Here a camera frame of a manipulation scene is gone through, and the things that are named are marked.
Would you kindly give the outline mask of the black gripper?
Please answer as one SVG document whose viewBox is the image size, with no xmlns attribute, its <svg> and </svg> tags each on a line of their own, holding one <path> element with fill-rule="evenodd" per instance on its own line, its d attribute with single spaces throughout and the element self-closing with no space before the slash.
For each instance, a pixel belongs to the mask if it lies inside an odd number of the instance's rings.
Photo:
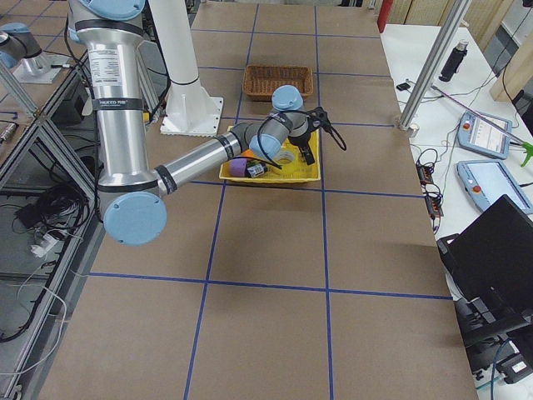
<svg viewBox="0 0 533 400">
<path fill-rule="evenodd" d="M 298 147 L 300 157 L 301 159 L 305 159 L 306 164 L 315 163 L 313 152 L 309 147 L 310 139 L 311 131 L 308 121 L 304 121 L 299 127 L 293 128 L 288 136 L 289 142 L 293 146 Z"/>
</svg>

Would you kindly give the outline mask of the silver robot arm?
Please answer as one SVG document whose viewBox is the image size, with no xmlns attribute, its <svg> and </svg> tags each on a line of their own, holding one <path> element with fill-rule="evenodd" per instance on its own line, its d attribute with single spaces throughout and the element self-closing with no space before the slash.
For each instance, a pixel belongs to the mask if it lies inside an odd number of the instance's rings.
<svg viewBox="0 0 533 400">
<path fill-rule="evenodd" d="M 162 130 L 207 136 L 184 156 L 149 167 L 137 51 L 149 9 L 170 87 Z M 140 246 L 167 222 L 163 197 L 205 171 L 252 150 L 273 161 L 284 142 L 308 149 L 313 122 L 293 86 L 278 88 L 262 122 L 218 132 L 223 101 L 201 85 L 187 8 L 182 1 L 72 1 L 68 29 L 87 49 L 104 169 L 98 180 L 103 225 L 115 241 Z"/>
<path fill-rule="evenodd" d="M 41 46 L 26 24 L 10 22 L 1 26 L 1 62 L 6 68 L 13 68 L 23 59 L 33 59 L 41 53 Z"/>
</svg>

